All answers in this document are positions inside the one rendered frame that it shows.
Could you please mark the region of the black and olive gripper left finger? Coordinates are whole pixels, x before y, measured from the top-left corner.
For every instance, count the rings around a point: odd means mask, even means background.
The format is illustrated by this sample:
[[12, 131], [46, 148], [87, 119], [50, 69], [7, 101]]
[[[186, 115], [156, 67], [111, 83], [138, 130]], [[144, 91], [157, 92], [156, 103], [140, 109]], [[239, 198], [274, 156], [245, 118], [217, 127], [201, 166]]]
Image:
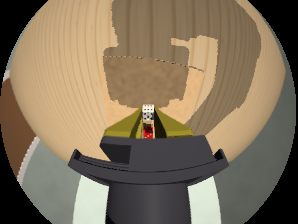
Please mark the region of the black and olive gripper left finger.
[[103, 136], [142, 138], [142, 110], [143, 107], [140, 107], [133, 114], [106, 128]]

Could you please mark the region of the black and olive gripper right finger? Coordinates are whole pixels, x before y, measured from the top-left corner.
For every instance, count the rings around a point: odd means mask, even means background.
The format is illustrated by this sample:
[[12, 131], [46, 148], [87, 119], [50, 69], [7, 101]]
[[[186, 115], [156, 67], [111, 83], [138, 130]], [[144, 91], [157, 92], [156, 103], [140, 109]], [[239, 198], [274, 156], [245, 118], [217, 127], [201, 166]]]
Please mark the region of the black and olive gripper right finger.
[[155, 138], [176, 138], [194, 136], [191, 128], [164, 114], [154, 106]]

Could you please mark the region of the tan flat mat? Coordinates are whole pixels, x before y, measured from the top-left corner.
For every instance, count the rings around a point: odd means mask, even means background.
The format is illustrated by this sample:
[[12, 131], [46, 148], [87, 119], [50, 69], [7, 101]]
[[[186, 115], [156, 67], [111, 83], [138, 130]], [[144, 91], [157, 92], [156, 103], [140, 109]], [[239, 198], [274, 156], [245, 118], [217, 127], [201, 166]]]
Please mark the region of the tan flat mat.
[[205, 72], [163, 60], [101, 57], [101, 77], [109, 127], [140, 106], [154, 105], [185, 123]]

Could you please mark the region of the red die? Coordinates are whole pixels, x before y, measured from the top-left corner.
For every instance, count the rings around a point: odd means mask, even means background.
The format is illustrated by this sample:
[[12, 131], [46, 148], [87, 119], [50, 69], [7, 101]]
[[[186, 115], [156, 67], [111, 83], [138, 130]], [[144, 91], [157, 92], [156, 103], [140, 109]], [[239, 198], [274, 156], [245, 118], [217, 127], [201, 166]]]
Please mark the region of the red die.
[[144, 138], [153, 138], [153, 127], [144, 126]]

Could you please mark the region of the white die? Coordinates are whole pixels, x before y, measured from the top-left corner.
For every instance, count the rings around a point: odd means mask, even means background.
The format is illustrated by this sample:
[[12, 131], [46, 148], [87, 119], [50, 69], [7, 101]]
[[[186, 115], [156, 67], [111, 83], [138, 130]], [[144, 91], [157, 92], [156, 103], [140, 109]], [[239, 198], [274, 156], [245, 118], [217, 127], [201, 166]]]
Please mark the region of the white die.
[[143, 105], [143, 120], [154, 120], [154, 105]]

